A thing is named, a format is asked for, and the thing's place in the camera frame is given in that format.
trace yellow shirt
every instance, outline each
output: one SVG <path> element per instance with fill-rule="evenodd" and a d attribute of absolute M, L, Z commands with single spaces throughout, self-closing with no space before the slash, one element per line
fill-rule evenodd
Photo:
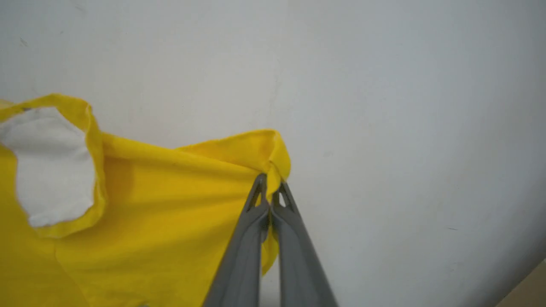
<path fill-rule="evenodd" d="M 270 197 L 290 171 L 276 131 L 165 149 L 102 133 L 62 95 L 3 103 L 0 125 L 5 306 L 200 306 L 255 177 Z M 263 272 L 277 253 L 270 233 Z"/>

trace yellow t-shirt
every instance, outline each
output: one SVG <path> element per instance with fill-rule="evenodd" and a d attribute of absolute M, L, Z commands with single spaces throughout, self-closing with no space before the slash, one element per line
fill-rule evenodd
<path fill-rule="evenodd" d="M 0 304 L 25 307 L 200 306 L 256 176 L 290 172 L 276 131 L 165 149 L 62 95 L 0 106 L 0 165 Z"/>

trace white surface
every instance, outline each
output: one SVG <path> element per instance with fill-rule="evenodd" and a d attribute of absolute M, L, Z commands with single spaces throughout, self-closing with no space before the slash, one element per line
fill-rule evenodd
<path fill-rule="evenodd" d="M 84 98 L 101 129 L 169 147 L 278 129 L 340 305 L 491 306 L 544 258 L 545 15 L 540 0 L 4 0 L 0 90 Z"/>
<path fill-rule="evenodd" d="M 17 157 L 17 199 L 32 227 L 74 220 L 93 205 L 95 167 L 85 133 L 56 108 L 0 123 L 0 144 Z"/>

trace wooden surface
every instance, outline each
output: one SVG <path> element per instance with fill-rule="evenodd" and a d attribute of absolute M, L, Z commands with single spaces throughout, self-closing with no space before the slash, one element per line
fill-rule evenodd
<path fill-rule="evenodd" d="M 546 263 L 541 262 L 497 307 L 546 306 Z"/>

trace white wall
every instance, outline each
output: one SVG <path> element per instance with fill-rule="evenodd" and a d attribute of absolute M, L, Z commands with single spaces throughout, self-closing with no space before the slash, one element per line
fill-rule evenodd
<path fill-rule="evenodd" d="M 544 2 L 154 3 L 2 0 L 0 95 L 168 147 L 279 130 L 342 306 L 492 306 L 544 257 Z"/>

